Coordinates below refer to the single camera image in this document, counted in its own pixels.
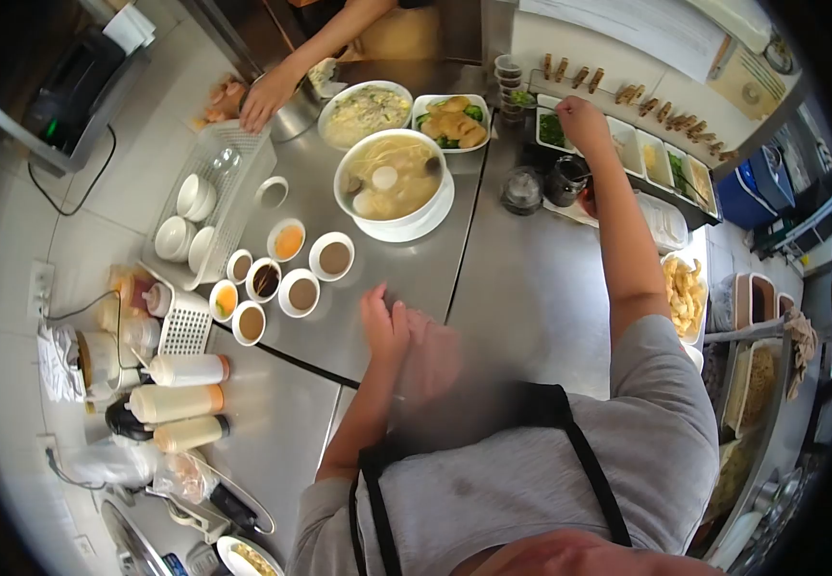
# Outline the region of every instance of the stainless steel pot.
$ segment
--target stainless steel pot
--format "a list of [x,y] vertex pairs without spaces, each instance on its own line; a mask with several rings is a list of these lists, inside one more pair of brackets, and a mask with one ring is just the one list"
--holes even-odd
[[[259,76],[253,84],[264,76]],[[243,101],[240,102],[240,110],[242,110],[246,96],[243,96]],[[272,142],[287,142],[301,135],[314,125],[319,115],[320,100],[316,98],[314,86],[305,76],[285,105],[268,119],[268,124],[272,127]]]

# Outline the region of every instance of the power cord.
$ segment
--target power cord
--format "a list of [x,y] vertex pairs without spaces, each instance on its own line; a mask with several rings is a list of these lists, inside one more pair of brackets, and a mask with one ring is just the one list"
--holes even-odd
[[73,486],[77,486],[81,489],[86,490],[102,490],[105,488],[105,482],[102,482],[101,486],[92,486],[88,482],[76,482],[76,480],[72,480],[69,477],[67,477],[67,475],[61,472],[61,469],[57,467],[57,461],[54,459],[53,449],[45,448],[44,455],[48,458],[48,467],[51,468],[51,471],[54,473],[54,476],[56,476],[62,482],[66,482],[67,484],[71,484]]
[[137,366],[123,366],[122,365],[122,343],[121,343],[121,336],[120,336],[121,331],[122,331],[122,306],[121,306],[122,294],[121,294],[120,291],[118,291],[118,290],[109,290],[108,292],[103,293],[102,295],[99,296],[99,298],[97,298],[96,300],[93,300],[92,302],[90,302],[89,304],[87,304],[83,308],[80,308],[79,310],[75,310],[73,312],[68,312],[67,314],[61,314],[60,316],[45,316],[44,319],[47,320],[48,322],[60,322],[62,320],[66,320],[70,316],[76,316],[77,314],[84,313],[85,311],[87,311],[90,308],[92,308],[93,306],[95,306],[97,302],[99,302],[100,300],[102,300],[106,296],[111,296],[112,294],[114,294],[115,296],[118,297],[118,318],[115,320],[115,354],[118,356],[118,370],[119,370],[118,378],[120,379],[122,377],[120,371],[123,371],[123,370],[137,370],[137,369],[140,368],[139,364]]
[[115,131],[111,128],[111,124],[106,124],[106,127],[109,129],[109,132],[111,133],[111,152],[109,152],[109,157],[105,158],[105,163],[102,164],[102,168],[99,170],[99,173],[96,174],[96,177],[92,180],[92,183],[87,188],[86,193],[83,194],[83,199],[79,201],[79,204],[76,205],[76,208],[69,212],[64,212],[64,210],[61,210],[60,207],[58,207],[58,205],[55,204],[54,201],[51,199],[51,196],[48,195],[48,192],[46,192],[44,188],[41,188],[41,184],[38,183],[38,181],[35,179],[35,174],[31,171],[31,162],[29,162],[29,177],[31,178],[31,181],[35,184],[35,187],[38,188],[38,191],[41,192],[41,195],[44,196],[44,199],[48,201],[48,204],[50,204],[54,208],[54,210],[57,210],[57,213],[61,216],[73,216],[77,212],[79,212],[79,209],[83,207],[83,203],[86,202],[87,198],[89,198],[89,193],[92,192],[92,189],[96,187],[96,182],[99,181],[99,177],[102,175],[102,172],[104,172],[105,169],[108,168],[109,162],[111,162],[111,157],[115,155],[115,146],[118,144],[118,138],[117,136],[115,136]]

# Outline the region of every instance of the hand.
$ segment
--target hand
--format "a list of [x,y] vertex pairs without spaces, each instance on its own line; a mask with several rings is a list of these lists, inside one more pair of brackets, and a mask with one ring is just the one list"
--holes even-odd
[[286,60],[256,81],[240,110],[240,128],[259,133],[268,119],[294,94],[294,88],[305,73]]
[[567,96],[555,110],[563,133],[585,155],[586,160],[607,153],[616,155],[605,114],[592,102],[578,96]]
[[384,294],[387,283],[377,285],[362,296],[362,324],[371,349],[372,362],[398,367],[410,346],[410,325],[407,307],[400,301],[394,304],[393,315],[387,312]]

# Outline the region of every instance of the bowl of noodle soup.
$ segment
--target bowl of noodle soup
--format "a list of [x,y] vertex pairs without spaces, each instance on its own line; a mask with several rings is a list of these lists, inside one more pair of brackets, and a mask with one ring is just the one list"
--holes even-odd
[[352,219],[381,228],[419,220],[438,202],[445,154],[427,135],[408,129],[377,132],[342,158],[333,189]]

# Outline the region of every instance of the white plastic basket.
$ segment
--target white plastic basket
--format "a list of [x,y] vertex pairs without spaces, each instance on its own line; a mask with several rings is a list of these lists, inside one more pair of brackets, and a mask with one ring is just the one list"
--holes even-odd
[[172,292],[169,312],[163,317],[157,354],[203,354],[211,333],[211,308],[207,300],[169,282],[146,262],[140,265]]
[[[237,249],[240,236],[253,211],[255,191],[275,168],[275,149],[269,138],[270,132],[269,127],[259,134],[244,132],[240,129],[238,120],[230,120],[209,124],[198,134],[197,142],[169,191],[166,205],[141,251],[141,260],[150,269],[184,290],[194,290],[199,284],[217,282],[225,277],[227,259]],[[239,166],[226,174],[212,167],[212,161],[220,152],[222,144],[228,144],[240,154]],[[198,229],[214,226],[211,244],[197,274],[189,269],[188,263],[161,259],[154,248],[159,227],[167,218],[176,215],[179,188],[190,174],[198,174],[210,181],[217,190],[217,203],[211,215],[196,224]]]

